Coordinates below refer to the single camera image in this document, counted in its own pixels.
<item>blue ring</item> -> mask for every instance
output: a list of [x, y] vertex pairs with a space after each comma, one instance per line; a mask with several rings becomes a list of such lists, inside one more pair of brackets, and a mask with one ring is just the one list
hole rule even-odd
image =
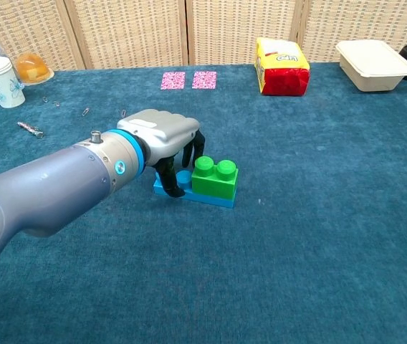
[[122, 160], [118, 160], [115, 163], [115, 171], [117, 174], [122, 175], [125, 173], [125, 162]]
[[134, 139], [132, 137], [132, 135], [125, 132], [124, 130], [111, 129], [108, 132], [121, 135], [124, 139], [129, 141], [129, 143], [132, 145], [133, 149], [135, 149], [135, 152], [137, 153], [137, 158], [138, 158], [138, 171], [137, 171], [137, 174], [135, 175], [135, 178], [137, 178], [143, 172], [143, 169], [145, 168], [145, 158], [143, 157], [143, 151], [141, 150], [140, 145], [138, 144], [136, 139]]

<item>pink sticky note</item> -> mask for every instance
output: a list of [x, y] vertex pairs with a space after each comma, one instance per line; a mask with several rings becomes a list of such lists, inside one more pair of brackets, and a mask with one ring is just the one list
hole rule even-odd
[[192, 88], [216, 88], [216, 72], [195, 72]]
[[182, 90], [185, 72], [165, 72], [162, 76], [161, 90]]

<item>beige partition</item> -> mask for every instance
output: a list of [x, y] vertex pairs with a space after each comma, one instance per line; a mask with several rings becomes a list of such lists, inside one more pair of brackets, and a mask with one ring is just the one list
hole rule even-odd
[[186, 9], [190, 63], [222, 65], [253, 63], [256, 37], [294, 36], [301, 8], [294, 0], [186, 0]]
[[87, 68], [188, 64], [184, 0], [65, 0]]
[[34, 52], [53, 70], [84, 68], [63, 0], [0, 0], [0, 42], [13, 61]]
[[304, 0], [301, 47], [311, 62], [338, 61], [344, 39], [382, 39], [396, 51], [407, 44], [407, 0]]

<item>red and yellow package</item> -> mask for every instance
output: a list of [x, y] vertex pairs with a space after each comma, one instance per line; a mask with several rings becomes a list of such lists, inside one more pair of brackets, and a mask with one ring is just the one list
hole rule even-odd
[[258, 38], [254, 66], [263, 95], [305, 94], [310, 66], [297, 43]]

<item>metal screw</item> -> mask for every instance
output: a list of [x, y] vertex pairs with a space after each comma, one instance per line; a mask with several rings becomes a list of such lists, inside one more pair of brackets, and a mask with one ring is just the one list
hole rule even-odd
[[35, 135], [37, 138], [42, 138], [44, 136], [44, 133], [38, 127], [32, 127], [30, 124], [24, 122], [17, 122], [17, 125]]

